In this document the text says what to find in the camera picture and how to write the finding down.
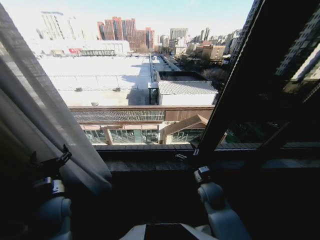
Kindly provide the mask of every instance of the wall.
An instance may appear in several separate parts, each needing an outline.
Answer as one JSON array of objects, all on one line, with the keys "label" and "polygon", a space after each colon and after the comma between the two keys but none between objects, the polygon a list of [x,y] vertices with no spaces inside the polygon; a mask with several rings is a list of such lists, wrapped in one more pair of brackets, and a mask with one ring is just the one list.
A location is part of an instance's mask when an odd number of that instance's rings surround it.
[{"label": "wall", "polygon": [[161,105],[212,105],[216,94],[161,94]]}]

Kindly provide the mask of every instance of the white roof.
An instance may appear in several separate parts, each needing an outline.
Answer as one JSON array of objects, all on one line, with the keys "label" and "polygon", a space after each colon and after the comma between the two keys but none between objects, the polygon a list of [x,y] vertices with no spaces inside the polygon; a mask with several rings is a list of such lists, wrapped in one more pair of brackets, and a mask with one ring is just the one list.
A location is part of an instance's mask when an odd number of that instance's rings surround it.
[{"label": "white roof", "polygon": [[218,91],[203,81],[160,81],[160,94],[217,94]]}]

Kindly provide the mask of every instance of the red brick building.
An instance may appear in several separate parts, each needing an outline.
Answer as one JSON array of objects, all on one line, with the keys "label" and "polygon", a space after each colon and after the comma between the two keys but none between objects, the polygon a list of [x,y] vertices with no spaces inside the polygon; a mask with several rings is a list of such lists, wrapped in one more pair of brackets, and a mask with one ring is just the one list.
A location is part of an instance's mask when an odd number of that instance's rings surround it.
[{"label": "red brick building", "polygon": [[136,19],[122,20],[121,17],[114,16],[104,22],[105,25],[102,22],[97,23],[101,40],[128,41],[133,51],[139,51],[142,45],[148,49],[154,48],[155,31],[150,27],[146,27],[145,30],[137,30]]}]

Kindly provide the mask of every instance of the sky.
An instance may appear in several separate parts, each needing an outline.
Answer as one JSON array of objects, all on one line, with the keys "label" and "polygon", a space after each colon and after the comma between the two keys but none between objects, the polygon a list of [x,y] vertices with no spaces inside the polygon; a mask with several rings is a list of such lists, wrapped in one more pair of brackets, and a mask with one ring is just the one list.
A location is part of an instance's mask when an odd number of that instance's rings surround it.
[{"label": "sky", "polygon": [[170,28],[188,28],[188,34],[195,37],[208,27],[209,36],[241,29],[253,0],[2,0],[1,3],[19,31],[27,35],[35,35],[35,28],[43,27],[40,11],[59,11],[76,17],[95,32],[98,21],[117,16],[135,18],[137,29],[151,27],[155,36],[169,35]]}]

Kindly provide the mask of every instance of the curtain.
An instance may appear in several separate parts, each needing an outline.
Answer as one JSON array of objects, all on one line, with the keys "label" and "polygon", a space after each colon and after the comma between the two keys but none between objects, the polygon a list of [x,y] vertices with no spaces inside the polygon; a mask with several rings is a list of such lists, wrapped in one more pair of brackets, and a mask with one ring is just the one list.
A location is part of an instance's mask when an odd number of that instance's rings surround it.
[{"label": "curtain", "polygon": [[96,194],[111,188],[108,167],[1,4],[0,87],[1,139],[19,156],[36,151],[41,162],[59,157],[65,144],[72,153],[61,168],[67,181],[81,182]]}]

